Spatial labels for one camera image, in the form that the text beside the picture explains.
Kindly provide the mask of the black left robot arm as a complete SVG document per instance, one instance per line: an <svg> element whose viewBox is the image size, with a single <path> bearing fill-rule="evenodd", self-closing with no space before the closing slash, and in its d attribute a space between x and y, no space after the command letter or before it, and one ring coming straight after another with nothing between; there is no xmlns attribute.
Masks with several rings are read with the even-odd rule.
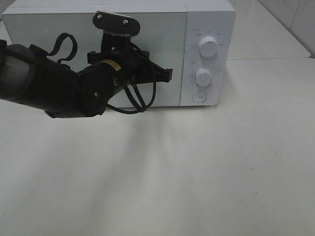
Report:
<svg viewBox="0 0 315 236"><path fill-rule="evenodd" d="M66 64L77 53L75 38L62 33L51 52L40 47L0 42L0 97L43 110L52 118L102 115L106 109L132 115L146 111L139 84L170 82L172 69L150 60L127 35L104 33L101 51L87 54L79 72Z"/></svg>

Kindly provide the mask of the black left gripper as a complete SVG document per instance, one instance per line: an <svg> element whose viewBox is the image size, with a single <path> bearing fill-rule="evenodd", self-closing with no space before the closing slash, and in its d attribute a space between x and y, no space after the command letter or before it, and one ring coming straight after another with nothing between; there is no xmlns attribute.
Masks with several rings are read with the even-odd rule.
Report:
<svg viewBox="0 0 315 236"><path fill-rule="evenodd" d="M103 33L101 51L87 53L89 64L107 63L116 71L124 71L132 84L170 82L172 69L158 66L149 56L148 51L142 51L131 42L130 35L106 32Z"/></svg>

